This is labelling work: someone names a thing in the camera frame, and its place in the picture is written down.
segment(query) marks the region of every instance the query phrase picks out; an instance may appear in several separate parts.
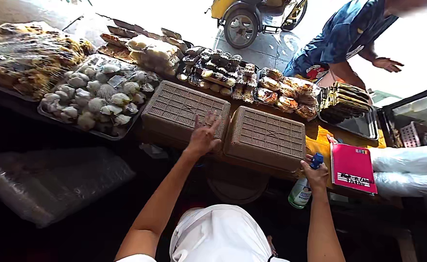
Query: bottle label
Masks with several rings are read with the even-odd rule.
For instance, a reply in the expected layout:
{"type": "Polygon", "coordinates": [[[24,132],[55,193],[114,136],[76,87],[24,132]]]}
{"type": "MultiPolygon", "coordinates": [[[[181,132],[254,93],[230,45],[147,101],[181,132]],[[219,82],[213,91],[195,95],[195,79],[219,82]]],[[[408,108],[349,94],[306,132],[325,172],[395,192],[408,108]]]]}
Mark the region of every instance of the bottle label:
{"type": "Polygon", "coordinates": [[[294,198],[294,202],[298,205],[306,205],[309,201],[312,191],[310,188],[304,187],[301,192],[294,198]]]}

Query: person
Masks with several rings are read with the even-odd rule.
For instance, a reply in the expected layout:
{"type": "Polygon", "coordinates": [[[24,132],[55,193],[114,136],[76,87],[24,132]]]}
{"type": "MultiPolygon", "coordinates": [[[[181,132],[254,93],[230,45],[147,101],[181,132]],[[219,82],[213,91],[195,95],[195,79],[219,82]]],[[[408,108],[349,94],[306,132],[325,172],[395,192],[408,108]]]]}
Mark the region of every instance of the person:
{"type": "MultiPolygon", "coordinates": [[[[166,227],[184,182],[196,161],[216,148],[221,141],[213,139],[220,119],[208,112],[205,122],[196,124],[191,141],[123,239],[115,257],[119,262],[155,262],[158,240],[166,227]]],[[[312,156],[301,161],[313,189],[308,260],[310,262],[344,262],[327,198],[328,172],[325,164],[310,168],[312,156]]],[[[273,248],[255,220],[236,205],[212,205],[193,208],[183,214],[173,232],[170,244],[172,262],[277,262],[273,248]]]]}
{"type": "Polygon", "coordinates": [[[348,59],[358,54],[375,67],[400,72],[403,64],[379,57],[374,41],[398,16],[424,6],[427,0],[352,0],[330,17],[322,33],[295,53],[283,74],[315,82],[330,72],[332,83],[338,80],[366,89],[348,59]]]}

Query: wheel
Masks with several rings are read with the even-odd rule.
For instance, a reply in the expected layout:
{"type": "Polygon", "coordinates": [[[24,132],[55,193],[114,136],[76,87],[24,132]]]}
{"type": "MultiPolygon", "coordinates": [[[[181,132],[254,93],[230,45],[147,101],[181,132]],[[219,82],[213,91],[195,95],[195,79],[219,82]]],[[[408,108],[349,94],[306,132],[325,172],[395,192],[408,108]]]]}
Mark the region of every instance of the wheel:
{"type": "Polygon", "coordinates": [[[295,27],[297,27],[299,25],[299,23],[302,21],[302,18],[304,17],[304,14],[307,11],[307,1],[304,3],[304,6],[302,7],[302,9],[298,9],[297,10],[297,21],[293,22],[293,23],[286,23],[285,25],[281,27],[281,30],[285,31],[285,32],[289,32],[291,30],[293,30],[295,27]]]}
{"type": "Polygon", "coordinates": [[[226,18],[225,39],[233,48],[243,49],[252,44],[259,32],[257,19],[246,9],[233,11],[226,18]]]}

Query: hand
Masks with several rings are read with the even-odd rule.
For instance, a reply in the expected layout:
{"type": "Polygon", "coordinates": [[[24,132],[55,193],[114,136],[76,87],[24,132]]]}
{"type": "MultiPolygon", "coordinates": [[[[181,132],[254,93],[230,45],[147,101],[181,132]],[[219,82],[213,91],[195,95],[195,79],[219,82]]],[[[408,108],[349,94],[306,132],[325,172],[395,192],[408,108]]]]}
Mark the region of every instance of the hand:
{"type": "Polygon", "coordinates": [[[191,135],[191,141],[184,150],[187,154],[195,159],[199,159],[210,151],[215,150],[218,152],[220,150],[221,140],[213,139],[217,127],[221,123],[221,117],[215,121],[216,117],[217,112],[212,114],[212,112],[208,111],[204,122],[199,123],[199,115],[196,115],[196,123],[193,134],[191,135]]]}
{"type": "Polygon", "coordinates": [[[325,163],[320,165],[320,168],[313,170],[310,168],[309,164],[312,162],[313,156],[306,155],[306,160],[301,160],[302,168],[306,174],[307,180],[309,181],[312,191],[319,189],[327,189],[327,179],[328,179],[328,168],[325,163]]]}
{"type": "Polygon", "coordinates": [[[386,57],[375,58],[374,62],[372,62],[372,64],[375,67],[383,68],[383,69],[387,70],[390,73],[391,72],[400,72],[401,69],[398,68],[397,66],[404,66],[400,62],[393,61],[390,58],[386,58],[386,57]]]}

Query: pink notebook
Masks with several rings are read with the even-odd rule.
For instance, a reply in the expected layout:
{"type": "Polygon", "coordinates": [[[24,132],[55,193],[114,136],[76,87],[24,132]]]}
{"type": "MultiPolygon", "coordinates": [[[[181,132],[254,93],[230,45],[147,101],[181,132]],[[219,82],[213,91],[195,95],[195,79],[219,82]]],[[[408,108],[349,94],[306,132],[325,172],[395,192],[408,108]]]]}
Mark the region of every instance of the pink notebook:
{"type": "Polygon", "coordinates": [[[377,194],[367,148],[330,143],[332,182],[335,185],[377,194]]]}

